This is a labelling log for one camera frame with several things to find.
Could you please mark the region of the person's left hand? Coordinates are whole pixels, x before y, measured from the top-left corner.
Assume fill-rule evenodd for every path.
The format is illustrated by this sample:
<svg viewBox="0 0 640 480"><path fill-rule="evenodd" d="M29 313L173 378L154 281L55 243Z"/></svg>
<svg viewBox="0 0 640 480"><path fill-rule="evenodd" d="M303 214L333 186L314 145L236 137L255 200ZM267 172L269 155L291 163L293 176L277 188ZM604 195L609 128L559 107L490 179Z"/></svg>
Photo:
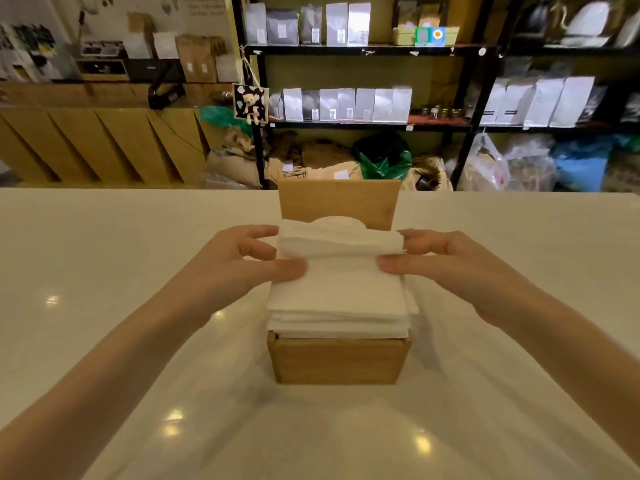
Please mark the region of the person's left hand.
<svg viewBox="0 0 640 480"><path fill-rule="evenodd" d="M243 225L215 234L183 268L190 303L209 317L258 287L247 283L248 262L256 259L239 254L239 241L263 241L278 232L275 225Z"/></svg>

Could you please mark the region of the person's right hand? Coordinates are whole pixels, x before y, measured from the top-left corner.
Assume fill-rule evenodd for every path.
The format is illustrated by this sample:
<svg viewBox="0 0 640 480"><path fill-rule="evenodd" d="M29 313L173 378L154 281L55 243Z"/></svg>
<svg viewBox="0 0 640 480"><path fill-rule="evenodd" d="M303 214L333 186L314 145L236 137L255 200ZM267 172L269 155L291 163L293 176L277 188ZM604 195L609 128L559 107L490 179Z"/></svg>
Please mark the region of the person's right hand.
<svg viewBox="0 0 640 480"><path fill-rule="evenodd" d="M512 274L512 267L460 231L405 229L399 233L404 243L439 243L443 255L432 256L441 257L443 276L430 280L469 303L485 322L497 324L499 284Z"/></svg>

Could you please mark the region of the white paper napkin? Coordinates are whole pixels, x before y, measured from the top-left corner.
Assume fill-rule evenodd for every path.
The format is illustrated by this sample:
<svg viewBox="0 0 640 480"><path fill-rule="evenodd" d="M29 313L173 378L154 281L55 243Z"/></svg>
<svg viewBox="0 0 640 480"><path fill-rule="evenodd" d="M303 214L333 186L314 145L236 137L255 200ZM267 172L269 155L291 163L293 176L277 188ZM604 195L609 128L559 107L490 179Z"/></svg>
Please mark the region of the white paper napkin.
<svg viewBox="0 0 640 480"><path fill-rule="evenodd" d="M308 268L300 279L272 284L271 294L309 300L341 294L351 299L363 295L368 300L380 294L383 301L393 301L402 293L401 279L379 270L376 258L402 255L403 243L396 231L371 230L350 217L326 217L313 223L284 219L277 256L304 259Z"/></svg>

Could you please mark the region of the person's left forearm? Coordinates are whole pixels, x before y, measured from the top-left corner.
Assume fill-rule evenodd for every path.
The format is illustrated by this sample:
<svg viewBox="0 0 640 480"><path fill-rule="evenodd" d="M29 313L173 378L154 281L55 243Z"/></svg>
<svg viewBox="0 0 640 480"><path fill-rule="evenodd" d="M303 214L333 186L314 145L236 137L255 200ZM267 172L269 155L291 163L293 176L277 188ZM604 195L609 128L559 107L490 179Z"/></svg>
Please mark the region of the person's left forearm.
<svg viewBox="0 0 640 480"><path fill-rule="evenodd" d="M0 430L0 480L80 480L172 357L228 306L165 287Z"/></svg>

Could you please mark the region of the person's right forearm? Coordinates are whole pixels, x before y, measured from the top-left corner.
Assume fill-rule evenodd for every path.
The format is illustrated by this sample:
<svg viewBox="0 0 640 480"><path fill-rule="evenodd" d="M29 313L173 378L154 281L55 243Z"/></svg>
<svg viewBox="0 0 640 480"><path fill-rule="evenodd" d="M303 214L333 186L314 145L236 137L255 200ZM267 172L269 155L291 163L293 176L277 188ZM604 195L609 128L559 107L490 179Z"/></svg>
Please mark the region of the person's right forearm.
<svg viewBox="0 0 640 480"><path fill-rule="evenodd" d="M640 433L640 360L571 306L524 291L475 305L516 341L601 428Z"/></svg>

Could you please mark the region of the stack of white napkins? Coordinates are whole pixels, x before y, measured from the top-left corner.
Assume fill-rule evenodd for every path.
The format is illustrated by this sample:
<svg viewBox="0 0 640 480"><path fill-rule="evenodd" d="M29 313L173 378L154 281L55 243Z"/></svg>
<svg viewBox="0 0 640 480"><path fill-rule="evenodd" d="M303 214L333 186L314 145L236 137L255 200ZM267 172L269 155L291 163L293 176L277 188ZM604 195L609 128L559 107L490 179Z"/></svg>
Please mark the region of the stack of white napkins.
<svg viewBox="0 0 640 480"><path fill-rule="evenodd" d="M333 299L281 299L270 288L267 329L286 339L405 339L419 307L404 278L400 279L402 293L393 301L383 301L380 294L368 300L345 294Z"/></svg>

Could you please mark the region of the white plastic bag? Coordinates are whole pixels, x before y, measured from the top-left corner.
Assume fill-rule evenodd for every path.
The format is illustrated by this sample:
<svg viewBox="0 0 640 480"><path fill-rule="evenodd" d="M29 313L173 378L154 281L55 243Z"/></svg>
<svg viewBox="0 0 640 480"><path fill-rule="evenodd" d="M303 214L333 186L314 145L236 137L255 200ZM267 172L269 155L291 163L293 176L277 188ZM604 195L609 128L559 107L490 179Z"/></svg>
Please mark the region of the white plastic bag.
<svg viewBox="0 0 640 480"><path fill-rule="evenodd" d="M503 192L511 181L508 160L501 154L491 136L474 137L457 191Z"/></svg>

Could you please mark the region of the wooden napkin box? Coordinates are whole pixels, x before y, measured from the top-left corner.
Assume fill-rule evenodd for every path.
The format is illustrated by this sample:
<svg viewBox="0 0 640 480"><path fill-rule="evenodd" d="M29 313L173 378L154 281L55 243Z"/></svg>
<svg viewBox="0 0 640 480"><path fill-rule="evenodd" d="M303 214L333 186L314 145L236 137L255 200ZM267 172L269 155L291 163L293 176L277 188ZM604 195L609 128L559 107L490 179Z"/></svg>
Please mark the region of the wooden napkin box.
<svg viewBox="0 0 640 480"><path fill-rule="evenodd" d="M400 186L396 180L285 179L278 184L282 220L352 217L368 229L392 231ZM405 339L286 339L268 331L267 345L282 385L392 385L412 346L411 324Z"/></svg>

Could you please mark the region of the white coffee bag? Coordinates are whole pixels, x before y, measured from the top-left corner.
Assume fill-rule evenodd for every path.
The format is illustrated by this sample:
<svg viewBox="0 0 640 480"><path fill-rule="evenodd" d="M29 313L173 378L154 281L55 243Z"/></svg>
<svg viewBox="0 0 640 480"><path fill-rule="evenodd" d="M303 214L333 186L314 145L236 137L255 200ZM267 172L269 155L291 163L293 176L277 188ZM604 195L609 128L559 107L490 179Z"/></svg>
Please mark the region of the white coffee bag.
<svg viewBox="0 0 640 480"><path fill-rule="evenodd" d="M583 113L594 87L594 76L568 77L552 113L550 128L573 128Z"/></svg>
<svg viewBox="0 0 640 480"><path fill-rule="evenodd" d="M524 128L546 128L564 89L566 78L542 77L533 86L531 102L528 106Z"/></svg>
<svg viewBox="0 0 640 480"><path fill-rule="evenodd" d="M506 94L495 120L496 124L500 126L524 126L537 81L537 77L513 77L508 80Z"/></svg>
<svg viewBox="0 0 640 480"><path fill-rule="evenodd" d="M485 127L493 125L497 122L497 117L500 112L501 106L506 97L506 90L508 88L509 78L498 77L494 81L492 90L484 107L483 116L479 123L480 126Z"/></svg>

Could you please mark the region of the blue plastic bag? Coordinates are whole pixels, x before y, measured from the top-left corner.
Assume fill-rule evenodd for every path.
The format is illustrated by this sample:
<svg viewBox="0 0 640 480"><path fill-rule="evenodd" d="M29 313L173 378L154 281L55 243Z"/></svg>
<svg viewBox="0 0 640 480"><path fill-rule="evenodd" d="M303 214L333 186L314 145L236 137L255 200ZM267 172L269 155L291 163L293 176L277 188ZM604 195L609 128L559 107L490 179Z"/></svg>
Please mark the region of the blue plastic bag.
<svg viewBox="0 0 640 480"><path fill-rule="evenodd" d="M614 138L609 136L556 142L550 156L558 183L574 192L599 193L615 145Z"/></svg>

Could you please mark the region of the black sealing machine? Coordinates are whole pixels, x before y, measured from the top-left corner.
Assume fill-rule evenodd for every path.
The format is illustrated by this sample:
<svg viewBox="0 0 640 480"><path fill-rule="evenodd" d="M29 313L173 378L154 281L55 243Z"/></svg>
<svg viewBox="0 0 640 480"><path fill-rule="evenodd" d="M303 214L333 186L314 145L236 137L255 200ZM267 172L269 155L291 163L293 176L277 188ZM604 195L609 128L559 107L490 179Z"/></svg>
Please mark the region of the black sealing machine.
<svg viewBox="0 0 640 480"><path fill-rule="evenodd" d="M172 60L155 61L149 70L152 70L153 75L147 90L149 109L162 111L177 100L186 97L180 70Z"/></svg>

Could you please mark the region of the brown paper bag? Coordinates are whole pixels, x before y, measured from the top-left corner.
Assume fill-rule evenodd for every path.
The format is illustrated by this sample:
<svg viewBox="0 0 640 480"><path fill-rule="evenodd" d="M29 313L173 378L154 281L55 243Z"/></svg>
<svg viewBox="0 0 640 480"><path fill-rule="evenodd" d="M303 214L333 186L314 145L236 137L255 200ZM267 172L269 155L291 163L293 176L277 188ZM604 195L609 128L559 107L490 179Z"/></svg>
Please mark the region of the brown paper bag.
<svg viewBox="0 0 640 480"><path fill-rule="evenodd" d="M201 82L217 83L216 58L227 54L225 40L220 36L202 36L198 39L198 63Z"/></svg>
<svg viewBox="0 0 640 480"><path fill-rule="evenodd" d="M204 79L198 60L197 37L181 34L176 37L175 44L185 80L190 83L202 83Z"/></svg>

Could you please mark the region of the silver foil pouch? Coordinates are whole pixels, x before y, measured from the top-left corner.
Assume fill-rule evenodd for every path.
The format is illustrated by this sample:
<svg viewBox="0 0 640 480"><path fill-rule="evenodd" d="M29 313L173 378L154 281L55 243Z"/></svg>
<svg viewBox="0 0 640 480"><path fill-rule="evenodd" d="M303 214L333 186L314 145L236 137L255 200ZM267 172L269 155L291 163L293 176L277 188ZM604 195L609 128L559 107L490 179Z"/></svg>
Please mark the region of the silver foil pouch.
<svg viewBox="0 0 640 480"><path fill-rule="evenodd" d="M343 47L347 45L348 3L339 2L326 5L326 45Z"/></svg>
<svg viewBox="0 0 640 480"><path fill-rule="evenodd" d="M270 46L299 46L299 14L293 9L266 9L266 32Z"/></svg>
<svg viewBox="0 0 640 480"><path fill-rule="evenodd" d="M366 47L369 44L371 3L351 3L348 5L348 47Z"/></svg>
<svg viewBox="0 0 640 480"><path fill-rule="evenodd" d="M300 8L300 44L320 45L323 26L323 8L308 5Z"/></svg>
<svg viewBox="0 0 640 480"><path fill-rule="evenodd" d="M244 24L247 44L260 46L268 44L265 4L247 4L244 8Z"/></svg>

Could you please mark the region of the brown paper packets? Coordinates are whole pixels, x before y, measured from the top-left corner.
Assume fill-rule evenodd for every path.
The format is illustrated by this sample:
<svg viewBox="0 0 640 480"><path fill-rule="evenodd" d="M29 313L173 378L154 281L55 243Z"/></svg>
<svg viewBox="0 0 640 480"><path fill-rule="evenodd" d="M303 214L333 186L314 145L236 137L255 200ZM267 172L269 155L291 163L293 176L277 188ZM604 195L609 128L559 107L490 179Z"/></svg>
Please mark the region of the brown paper packets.
<svg viewBox="0 0 640 480"><path fill-rule="evenodd" d="M443 3L420 0L397 0L395 28L436 28L440 26Z"/></svg>

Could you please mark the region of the white kettle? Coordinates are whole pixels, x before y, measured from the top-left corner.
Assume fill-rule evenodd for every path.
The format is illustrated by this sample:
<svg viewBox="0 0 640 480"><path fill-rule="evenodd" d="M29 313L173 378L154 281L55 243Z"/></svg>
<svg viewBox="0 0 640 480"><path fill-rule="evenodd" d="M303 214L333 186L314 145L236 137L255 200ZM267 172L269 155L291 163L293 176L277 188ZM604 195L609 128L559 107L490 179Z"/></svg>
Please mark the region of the white kettle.
<svg viewBox="0 0 640 480"><path fill-rule="evenodd" d="M611 4L605 0L587 3L566 23L567 5L559 5L561 18L559 24L564 35L559 42L562 47L569 48L602 48L609 37L603 35L611 12Z"/></svg>

